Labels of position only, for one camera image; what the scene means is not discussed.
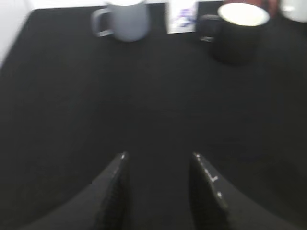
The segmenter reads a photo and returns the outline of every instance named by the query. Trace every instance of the small box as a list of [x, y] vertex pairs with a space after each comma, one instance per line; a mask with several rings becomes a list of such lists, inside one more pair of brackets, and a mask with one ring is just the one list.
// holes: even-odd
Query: small box
[[168, 0], [165, 7], [165, 23], [169, 34], [195, 31], [198, 1]]

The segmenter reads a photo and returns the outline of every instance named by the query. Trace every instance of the black table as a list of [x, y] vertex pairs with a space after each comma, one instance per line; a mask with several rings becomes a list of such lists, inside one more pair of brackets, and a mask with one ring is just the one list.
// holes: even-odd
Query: black table
[[[220, 3], [202, 3], [214, 13]], [[274, 19], [259, 56], [221, 64], [194, 33], [95, 38], [96, 8], [29, 17], [0, 72], [1, 229], [65, 203], [115, 154], [131, 156], [134, 229], [189, 229], [189, 157], [307, 227], [307, 29]]]

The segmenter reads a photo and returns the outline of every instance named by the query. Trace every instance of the mug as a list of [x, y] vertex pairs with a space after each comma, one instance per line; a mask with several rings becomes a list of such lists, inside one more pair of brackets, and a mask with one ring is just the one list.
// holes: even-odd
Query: mug
[[[100, 31], [101, 16], [108, 13], [110, 29]], [[92, 30], [97, 37], [113, 35], [124, 42], [134, 42], [149, 31], [149, 16], [145, 0], [111, 0], [106, 9], [92, 14]]]
[[228, 3], [248, 3], [256, 5], [265, 9], [273, 17], [277, 13], [279, 0], [226, 0], [225, 4]]
[[[198, 22], [201, 40], [213, 42], [211, 54], [229, 64], [247, 64], [256, 54], [261, 32], [270, 15], [262, 8], [246, 3], [229, 3], [218, 15], [204, 15]], [[215, 22], [214, 31], [207, 25]]]
[[282, 0], [280, 9], [284, 17], [307, 23], [307, 0]]

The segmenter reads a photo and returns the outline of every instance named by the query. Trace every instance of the mug handle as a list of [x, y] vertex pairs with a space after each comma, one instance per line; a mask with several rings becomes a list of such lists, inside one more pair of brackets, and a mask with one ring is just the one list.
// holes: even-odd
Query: mug handle
[[208, 33], [208, 31], [205, 31], [206, 29], [204, 27], [206, 27], [207, 25], [209, 25], [208, 23], [210, 21], [219, 21], [222, 22], [221, 17], [218, 15], [214, 15], [214, 14], [206, 14], [203, 15], [199, 18], [198, 24], [199, 24], [199, 33], [200, 33], [200, 40], [203, 42], [213, 42], [214, 41], [214, 37], [216, 35], [217, 32], [217, 25], [214, 25], [211, 28], [211, 33]]
[[99, 27], [100, 27], [100, 18], [103, 14], [105, 13], [110, 13], [109, 9], [100, 9], [100, 10], [96, 10], [92, 13], [92, 31], [94, 33], [94, 35], [96, 35], [97, 37], [104, 37], [104, 36], [108, 36], [113, 34], [113, 32], [111, 30], [104, 30], [104, 31], [100, 31]]

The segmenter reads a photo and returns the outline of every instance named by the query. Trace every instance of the black object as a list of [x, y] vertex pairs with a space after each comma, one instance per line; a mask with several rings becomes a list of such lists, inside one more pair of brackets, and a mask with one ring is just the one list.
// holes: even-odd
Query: black object
[[226, 201], [214, 187], [199, 154], [189, 168], [189, 201], [196, 230], [231, 230]]
[[299, 230], [239, 191], [205, 158], [208, 153], [193, 153], [190, 162], [189, 200], [196, 230]]
[[[220, 4], [201, 2], [199, 15]], [[255, 62], [234, 67], [215, 61], [194, 33], [167, 34], [164, 4], [149, 4], [152, 29], [130, 44], [93, 36], [97, 9], [32, 12], [3, 63], [0, 229], [42, 219], [126, 150], [132, 229], [187, 230], [189, 158], [205, 148], [240, 191], [305, 229], [301, 28], [274, 18]], [[277, 160], [283, 173], [296, 169], [292, 181], [263, 170]]]
[[70, 201], [19, 230], [121, 229], [129, 204], [128, 166], [128, 153], [119, 154]]
[[124, 217], [127, 218], [129, 200], [128, 154], [121, 156], [118, 170], [108, 187], [106, 196], [101, 203], [93, 230], [121, 230]]
[[211, 53], [217, 60], [229, 64], [246, 64], [256, 55], [266, 22], [253, 26], [240, 25], [229, 21], [225, 15], [204, 15], [198, 21], [197, 31], [202, 41], [213, 41]]

